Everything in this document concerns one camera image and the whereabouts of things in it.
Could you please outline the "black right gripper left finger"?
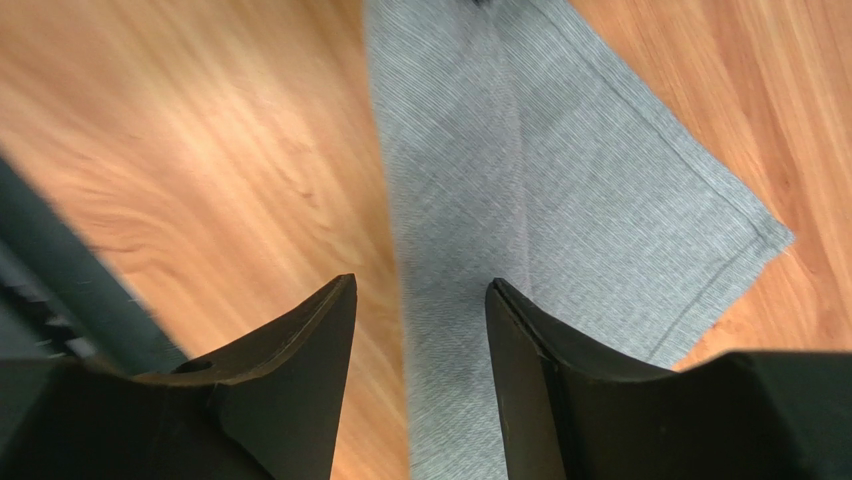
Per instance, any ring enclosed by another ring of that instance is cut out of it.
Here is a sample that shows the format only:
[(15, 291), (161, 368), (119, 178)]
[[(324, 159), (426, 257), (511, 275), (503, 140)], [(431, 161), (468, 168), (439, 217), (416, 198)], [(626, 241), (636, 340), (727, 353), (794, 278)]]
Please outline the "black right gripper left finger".
[(77, 359), (1, 364), (5, 479), (326, 479), (352, 349), (357, 284), (168, 374)]

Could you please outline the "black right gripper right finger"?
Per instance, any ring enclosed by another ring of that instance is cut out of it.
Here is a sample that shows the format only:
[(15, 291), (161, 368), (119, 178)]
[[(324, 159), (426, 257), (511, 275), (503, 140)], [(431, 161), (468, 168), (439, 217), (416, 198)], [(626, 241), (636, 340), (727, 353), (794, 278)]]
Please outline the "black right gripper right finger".
[(734, 351), (682, 372), (622, 354), (492, 281), (512, 479), (847, 479), (851, 357)]

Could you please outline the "grey cloth napkin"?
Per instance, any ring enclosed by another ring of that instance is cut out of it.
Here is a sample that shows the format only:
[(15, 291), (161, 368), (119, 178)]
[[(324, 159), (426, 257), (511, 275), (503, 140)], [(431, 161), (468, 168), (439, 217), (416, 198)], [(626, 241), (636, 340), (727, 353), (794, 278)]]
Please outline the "grey cloth napkin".
[(410, 473), (507, 475), (484, 296), (503, 278), (669, 367), (792, 233), (565, 1), (368, 1)]

